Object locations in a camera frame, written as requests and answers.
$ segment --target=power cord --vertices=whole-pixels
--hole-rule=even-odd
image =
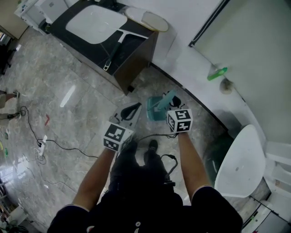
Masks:
[[[29,233],[29,231],[23,226],[13,226],[8,233]]]
[[[29,223],[36,223],[38,225],[42,225],[44,228],[48,229],[44,224],[42,224],[41,222],[38,222],[38,221],[35,221],[35,220],[24,220],[24,221],[27,221]]]
[[[35,160],[32,160],[32,161],[36,161],[36,162],[40,163],[41,165],[45,165],[46,164],[46,157],[44,155],[40,156],[40,151],[37,148],[34,148],[33,151],[35,153]]]
[[[30,121],[29,121],[29,111],[28,111],[28,109],[27,109],[26,106],[22,106],[22,107],[20,107],[20,115],[21,115],[21,116],[25,116],[25,115],[26,115],[25,110],[22,110],[22,108],[25,108],[26,111],[27,111],[27,121],[28,121],[29,127],[30,127],[30,129],[31,129],[31,131],[32,131],[32,133],[33,133],[33,135],[35,136],[35,139],[36,139],[36,143],[37,143],[37,145],[38,145],[39,147],[41,147],[42,144],[41,144],[41,142],[39,142],[39,141],[40,141],[40,140],[43,140],[43,139],[37,139],[37,137],[36,137],[36,135],[35,135],[35,132],[33,131],[32,127],[31,127],[31,124],[30,124]],[[98,158],[97,156],[86,155],[84,152],[82,152],[82,151],[81,151],[80,149],[78,149],[78,148],[64,148],[64,147],[60,146],[60,145],[59,145],[55,140],[47,139],[47,140],[45,140],[45,141],[46,141],[46,142],[54,142],[57,146],[59,146],[60,148],[66,150],[66,151],[77,150],[77,151],[80,151],[83,155],[85,155],[85,156],[87,156],[87,157]]]
[[[267,208],[268,210],[271,211],[271,213],[273,213],[274,215],[276,215],[278,218],[282,219],[283,221],[285,221],[289,226],[291,226],[291,223],[289,221],[287,221],[286,219],[282,218],[281,216],[279,216],[278,213],[276,213],[274,210],[270,209],[269,207],[267,207],[266,205],[264,205],[262,202],[260,202],[259,200],[257,200],[256,198],[254,198],[253,196],[249,196],[249,198],[254,199],[255,201],[257,201],[258,203],[260,203],[263,207]]]

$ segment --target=sink basin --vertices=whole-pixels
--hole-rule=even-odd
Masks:
[[[214,188],[223,196],[248,197],[262,180],[265,166],[256,129],[247,125],[236,136],[223,159]]]
[[[126,22],[127,17],[122,14],[90,5],[74,16],[65,28],[90,44],[99,44],[107,40]]]

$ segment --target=gray marble tile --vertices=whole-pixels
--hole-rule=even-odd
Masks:
[[[30,124],[37,138],[47,135],[64,148],[79,148],[89,156],[99,156],[102,126],[118,106],[128,102],[141,102],[142,113],[136,126],[136,138],[153,133],[170,133],[165,122],[150,122],[146,116],[146,100],[176,90],[177,95],[191,108],[194,122],[190,137],[202,157],[207,145],[215,140],[223,128],[195,100],[175,83],[153,67],[144,69],[134,80],[132,93],[125,96],[118,88],[98,73],[80,63],[52,35],[28,29],[20,39],[22,45],[12,58],[12,67],[0,78],[0,89],[12,92],[18,89],[20,99],[11,99],[0,113],[14,113],[20,106],[29,109]],[[65,105],[62,101],[69,90],[72,94]],[[47,116],[50,120],[45,126]],[[0,177],[14,203],[20,203],[29,219],[40,231],[45,232],[57,211],[71,203],[75,193],[96,158],[86,157],[79,151],[67,151],[53,142],[45,147],[46,164],[35,161],[38,149],[36,139],[28,124],[28,116],[11,120],[7,127],[0,127],[0,141],[8,149],[8,156],[0,156]],[[9,131],[9,139],[4,133]],[[143,155],[151,139],[159,143],[158,153],[172,154],[180,160],[178,139],[151,137],[139,143],[137,162],[142,166]],[[167,171],[175,164],[168,157],[162,158]],[[190,204],[181,165],[171,174],[177,192],[185,205]],[[107,179],[104,192],[109,186]],[[253,193],[263,199],[269,192],[261,182]],[[248,198],[227,198],[243,219],[247,219],[256,203]]]

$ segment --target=white power plug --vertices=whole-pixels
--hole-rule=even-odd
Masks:
[[[47,136],[45,135],[44,136],[44,139],[42,140],[42,142],[41,142],[41,147],[39,148],[39,153],[38,153],[38,156],[40,157],[40,156],[43,156],[43,154],[44,154],[44,151],[45,151],[45,142],[46,142],[46,140],[47,140]]]

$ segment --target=teal object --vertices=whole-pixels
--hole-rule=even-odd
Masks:
[[[164,97],[153,96],[146,101],[146,113],[150,121],[164,121],[166,119],[167,111],[169,109],[170,102],[176,95],[175,90],[171,90]]]
[[[213,75],[208,76],[207,79],[208,79],[209,81],[211,81],[211,80],[213,80],[213,79],[215,79],[215,78],[217,78],[217,77],[223,75],[223,74],[226,73],[226,72],[227,72],[227,67],[224,67],[224,68],[222,68],[221,70],[218,70],[217,72],[215,72]]]

